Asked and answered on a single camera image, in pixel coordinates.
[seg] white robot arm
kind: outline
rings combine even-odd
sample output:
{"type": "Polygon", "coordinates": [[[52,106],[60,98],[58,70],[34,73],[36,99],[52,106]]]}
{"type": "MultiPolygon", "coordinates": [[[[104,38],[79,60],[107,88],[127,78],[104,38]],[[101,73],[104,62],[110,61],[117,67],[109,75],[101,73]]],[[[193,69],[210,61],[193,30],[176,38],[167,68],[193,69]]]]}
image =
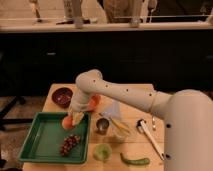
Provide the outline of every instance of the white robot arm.
{"type": "Polygon", "coordinates": [[[169,95],[106,82],[98,70],[80,74],[78,91],[71,99],[73,111],[86,110],[90,96],[99,93],[144,112],[165,123],[165,171],[213,170],[213,103],[195,90],[169,95]]]}

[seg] green pepper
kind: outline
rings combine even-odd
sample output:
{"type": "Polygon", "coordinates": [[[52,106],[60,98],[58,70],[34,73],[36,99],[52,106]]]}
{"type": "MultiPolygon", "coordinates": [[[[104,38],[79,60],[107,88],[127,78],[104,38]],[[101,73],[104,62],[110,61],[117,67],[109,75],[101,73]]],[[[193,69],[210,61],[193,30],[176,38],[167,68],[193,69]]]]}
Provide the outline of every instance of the green pepper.
{"type": "Polygon", "coordinates": [[[129,159],[125,158],[122,153],[120,153],[120,156],[121,156],[121,160],[124,163],[129,164],[129,165],[142,165],[142,166],[145,166],[145,165],[148,165],[150,163],[149,158],[142,158],[142,159],[137,159],[137,160],[129,160],[129,159]]]}

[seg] wooden table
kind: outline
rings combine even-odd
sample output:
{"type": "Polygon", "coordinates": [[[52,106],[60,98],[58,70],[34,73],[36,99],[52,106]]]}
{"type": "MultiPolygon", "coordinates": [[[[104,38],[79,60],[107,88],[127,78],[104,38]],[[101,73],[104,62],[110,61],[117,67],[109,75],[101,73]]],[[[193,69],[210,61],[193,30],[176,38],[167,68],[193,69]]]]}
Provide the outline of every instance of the wooden table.
{"type": "MultiPolygon", "coordinates": [[[[131,87],[141,88],[141,89],[153,89],[151,84],[129,84],[131,87]]],[[[51,96],[52,93],[60,88],[68,87],[73,91],[76,90],[74,84],[53,84],[49,90],[43,112],[63,112],[67,109],[62,109],[53,103],[51,96]]],[[[137,132],[135,125],[137,120],[143,118],[147,121],[147,126],[149,127],[151,133],[163,148],[164,146],[164,124],[163,121],[156,118],[157,130],[152,130],[152,116],[139,111],[133,107],[120,104],[121,116],[124,122],[128,123],[134,130],[133,136],[125,139],[125,142],[119,142],[113,135],[111,128],[109,128],[107,135],[99,135],[96,133],[96,121],[100,118],[100,113],[106,107],[112,103],[113,99],[105,96],[101,96],[101,103],[97,109],[91,114],[91,128],[90,128],[90,140],[88,146],[87,161],[81,165],[72,164],[47,164],[47,163],[24,163],[24,171],[163,171],[163,162],[155,152],[153,146],[144,134],[137,132]],[[108,143],[112,147],[112,155],[110,159],[103,163],[96,161],[93,158],[93,150],[95,146],[99,143],[108,143]],[[149,157],[151,160],[150,165],[144,166],[128,166],[120,160],[120,152],[122,152],[126,157],[130,159],[138,159],[143,157],[149,157]]]]}

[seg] grapes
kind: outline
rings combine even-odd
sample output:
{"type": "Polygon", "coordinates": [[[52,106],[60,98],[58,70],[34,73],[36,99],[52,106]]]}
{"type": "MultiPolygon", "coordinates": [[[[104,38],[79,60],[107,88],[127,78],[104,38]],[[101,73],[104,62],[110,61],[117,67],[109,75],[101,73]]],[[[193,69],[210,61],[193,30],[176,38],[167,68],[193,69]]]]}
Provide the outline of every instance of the grapes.
{"type": "Polygon", "coordinates": [[[69,135],[64,139],[63,144],[60,147],[61,156],[67,156],[70,150],[80,143],[81,137],[78,135],[69,135]]]}

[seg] dark bowl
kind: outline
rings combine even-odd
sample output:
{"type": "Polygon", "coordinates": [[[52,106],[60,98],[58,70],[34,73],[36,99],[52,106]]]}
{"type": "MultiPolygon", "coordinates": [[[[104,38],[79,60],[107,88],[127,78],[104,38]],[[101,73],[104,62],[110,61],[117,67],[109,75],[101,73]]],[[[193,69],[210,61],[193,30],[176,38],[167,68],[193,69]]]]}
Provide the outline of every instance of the dark bowl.
{"type": "Polygon", "coordinates": [[[70,105],[72,98],[72,90],[66,87],[55,90],[52,94],[52,100],[54,103],[62,108],[67,108],[70,105]]]}

